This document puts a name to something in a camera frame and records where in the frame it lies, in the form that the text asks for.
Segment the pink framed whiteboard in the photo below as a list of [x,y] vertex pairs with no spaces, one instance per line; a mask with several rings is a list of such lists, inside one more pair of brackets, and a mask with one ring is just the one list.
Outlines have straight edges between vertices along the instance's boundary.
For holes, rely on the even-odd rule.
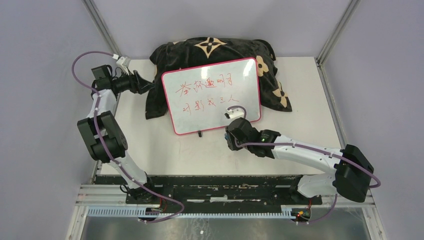
[[257,61],[250,58],[165,72],[161,82],[177,135],[222,128],[227,115],[261,119]]

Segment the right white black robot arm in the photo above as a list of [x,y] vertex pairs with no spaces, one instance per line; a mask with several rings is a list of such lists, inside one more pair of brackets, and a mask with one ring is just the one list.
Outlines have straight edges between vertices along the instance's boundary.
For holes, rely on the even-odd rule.
[[290,200],[296,204],[315,196],[335,194],[363,203],[369,189],[381,185],[374,175],[374,167],[355,145],[319,147],[277,131],[257,130],[242,117],[225,127],[225,139],[232,151],[245,149],[259,158],[287,160],[320,170],[321,174],[295,178],[288,192]]

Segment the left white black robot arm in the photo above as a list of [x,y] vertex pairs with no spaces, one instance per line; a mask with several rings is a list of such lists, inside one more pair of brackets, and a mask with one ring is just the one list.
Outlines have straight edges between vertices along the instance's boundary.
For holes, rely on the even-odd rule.
[[141,95],[152,89],[153,83],[142,78],[136,70],[123,72],[119,77],[111,75],[110,65],[91,71],[94,81],[89,88],[93,105],[87,117],[77,123],[83,142],[93,160],[113,167],[122,176],[126,183],[120,186],[120,190],[128,200],[152,203],[158,191],[128,153],[128,142],[114,111],[119,94],[130,91]]

